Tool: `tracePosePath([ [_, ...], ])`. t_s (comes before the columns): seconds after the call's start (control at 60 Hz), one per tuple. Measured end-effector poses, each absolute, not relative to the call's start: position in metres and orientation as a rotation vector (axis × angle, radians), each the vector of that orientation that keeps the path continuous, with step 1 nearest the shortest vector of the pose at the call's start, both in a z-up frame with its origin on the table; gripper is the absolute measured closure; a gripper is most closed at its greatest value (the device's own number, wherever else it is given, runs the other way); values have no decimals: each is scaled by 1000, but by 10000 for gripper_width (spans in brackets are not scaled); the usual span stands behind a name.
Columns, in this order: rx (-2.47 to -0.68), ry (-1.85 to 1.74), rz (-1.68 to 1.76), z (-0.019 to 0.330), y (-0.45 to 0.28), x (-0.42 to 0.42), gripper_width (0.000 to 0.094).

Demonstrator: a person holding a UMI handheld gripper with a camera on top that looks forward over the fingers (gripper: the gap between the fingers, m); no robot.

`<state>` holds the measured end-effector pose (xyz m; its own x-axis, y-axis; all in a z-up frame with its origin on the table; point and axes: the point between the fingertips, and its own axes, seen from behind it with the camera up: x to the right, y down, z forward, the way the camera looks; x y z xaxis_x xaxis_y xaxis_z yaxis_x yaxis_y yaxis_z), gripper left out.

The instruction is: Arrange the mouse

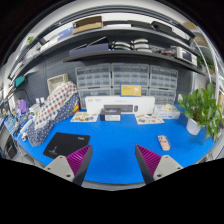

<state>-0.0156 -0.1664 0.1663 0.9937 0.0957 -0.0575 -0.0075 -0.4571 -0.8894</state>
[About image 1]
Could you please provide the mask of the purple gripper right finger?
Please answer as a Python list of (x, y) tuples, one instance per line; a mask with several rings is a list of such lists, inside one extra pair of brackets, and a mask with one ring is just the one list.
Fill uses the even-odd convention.
[(169, 155), (160, 156), (140, 145), (135, 146), (135, 156), (146, 184), (182, 169), (182, 166)]

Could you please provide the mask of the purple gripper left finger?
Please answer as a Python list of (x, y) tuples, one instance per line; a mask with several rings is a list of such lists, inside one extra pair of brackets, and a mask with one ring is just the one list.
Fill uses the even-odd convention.
[(87, 145), (67, 157), (59, 155), (44, 170), (81, 186), (92, 155), (92, 146)]

